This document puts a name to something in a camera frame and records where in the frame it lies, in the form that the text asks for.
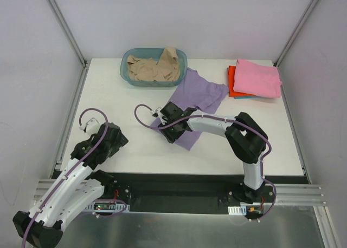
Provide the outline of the purple t shirt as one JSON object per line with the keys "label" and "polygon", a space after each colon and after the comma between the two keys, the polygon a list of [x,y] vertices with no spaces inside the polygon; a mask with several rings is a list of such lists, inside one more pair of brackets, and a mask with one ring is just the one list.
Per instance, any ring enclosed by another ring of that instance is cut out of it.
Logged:
{"label": "purple t shirt", "polygon": [[228,93],[226,85],[209,82],[196,70],[188,68],[184,80],[178,85],[169,101],[181,110],[193,107],[205,113],[215,114]]}

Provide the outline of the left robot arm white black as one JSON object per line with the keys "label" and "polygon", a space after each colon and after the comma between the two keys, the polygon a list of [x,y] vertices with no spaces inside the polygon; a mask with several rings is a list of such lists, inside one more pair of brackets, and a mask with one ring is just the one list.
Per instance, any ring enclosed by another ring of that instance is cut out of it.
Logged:
{"label": "left robot arm white black", "polygon": [[12,221],[22,246],[56,247],[67,226],[97,199],[118,203],[115,178],[96,167],[128,143],[120,127],[103,123],[73,149],[63,172],[27,212],[18,211]]}

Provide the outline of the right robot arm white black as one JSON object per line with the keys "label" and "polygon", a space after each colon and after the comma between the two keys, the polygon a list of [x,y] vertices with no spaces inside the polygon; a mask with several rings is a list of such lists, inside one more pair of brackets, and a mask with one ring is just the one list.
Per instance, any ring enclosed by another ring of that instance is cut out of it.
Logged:
{"label": "right robot arm white black", "polygon": [[262,160],[268,136],[247,114],[214,116],[189,107],[180,109],[172,102],[157,108],[153,116],[160,119],[158,129],[169,143],[177,141],[185,132],[206,132],[226,138],[236,157],[243,163],[241,187],[233,190],[233,197],[248,204],[259,200],[265,185]]}

